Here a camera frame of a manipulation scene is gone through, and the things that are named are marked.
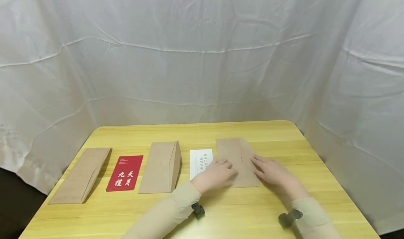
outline dark floor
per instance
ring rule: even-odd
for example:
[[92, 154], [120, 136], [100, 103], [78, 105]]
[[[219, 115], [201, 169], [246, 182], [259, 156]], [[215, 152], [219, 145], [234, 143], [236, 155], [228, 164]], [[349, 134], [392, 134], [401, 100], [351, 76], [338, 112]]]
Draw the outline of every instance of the dark floor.
[[[0, 193], [0, 238], [17, 239], [46, 196], [2, 168]], [[385, 234], [381, 239], [404, 239], [404, 229]]]

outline brown envelope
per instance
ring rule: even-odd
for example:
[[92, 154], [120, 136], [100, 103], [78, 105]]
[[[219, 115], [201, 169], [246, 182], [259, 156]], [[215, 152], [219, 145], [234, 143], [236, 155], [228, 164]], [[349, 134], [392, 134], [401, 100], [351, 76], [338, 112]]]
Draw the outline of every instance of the brown envelope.
[[227, 158], [238, 170], [232, 188], [260, 185], [260, 180], [254, 174], [255, 167], [251, 161], [255, 152], [244, 138], [216, 139], [216, 147], [218, 157]]
[[178, 141], [152, 143], [138, 193], [171, 193], [180, 164]]
[[86, 148], [48, 204], [85, 201], [111, 148]]

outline right hand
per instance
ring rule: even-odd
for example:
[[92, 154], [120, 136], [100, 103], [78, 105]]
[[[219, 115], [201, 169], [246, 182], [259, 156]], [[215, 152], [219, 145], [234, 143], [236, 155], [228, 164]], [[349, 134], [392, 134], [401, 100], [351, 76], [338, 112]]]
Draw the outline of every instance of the right hand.
[[308, 191], [290, 171], [280, 162], [264, 158], [255, 154], [251, 161], [260, 170], [255, 169], [254, 173], [268, 183], [280, 186], [285, 190], [290, 199], [301, 199], [310, 197]]
[[227, 159], [213, 159], [206, 169], [196, 175], [191, 183], [201, 193], [219, 189], [233, 184], [234, 175], [238, 171]]
[[254, 173], [270, 184], [285, 186], [291, 181], [297, 180], [297, 178], [278, 161], [264, 158], [257, 154], [254, 154], [251, 161], [261, 169], [255, 169]]

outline yellow wooden table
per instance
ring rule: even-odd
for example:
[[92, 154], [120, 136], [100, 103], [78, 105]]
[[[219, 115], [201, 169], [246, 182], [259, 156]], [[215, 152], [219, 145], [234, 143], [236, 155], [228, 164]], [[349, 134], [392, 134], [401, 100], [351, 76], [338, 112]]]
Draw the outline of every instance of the yellow wooden table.
[[[179, 140], [182, 168], [179, 184], [189, 180], [189, 150], [213, 149], [216, 138], [244, 137], [255, 152], [284, 164], [322, 204], [343, 238], [379, 238], [364, 216], [338, 184], [300, 131], [289, 121], [225, 122], [116, 126], [96, 129], [78, 152], [56, 187], [20, 238], [106, 239], [122, 234], [167, 194], [138, 194], [147, 155], [153, 141]], [[48, 205], [85, 148], [112, 147], [97, 181], [84, 204]], [[134, 191], [106, 192], [119, 156], [144, 156]], [[166, 238], [295, 238], [280, 227], [277, 217], [286, 209], [263, 184], [232, 188], [203, 196], [206, 216], [193, 215]]]

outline white fabric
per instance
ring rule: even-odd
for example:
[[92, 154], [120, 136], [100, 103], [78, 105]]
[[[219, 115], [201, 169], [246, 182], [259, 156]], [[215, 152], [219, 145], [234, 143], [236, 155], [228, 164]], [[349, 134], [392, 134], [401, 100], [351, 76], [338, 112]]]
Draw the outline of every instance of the white fabric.
[[0, 166], [49, 193], [97, 127], [287, 119], [404, 227], [402, 0], [0, 0]]

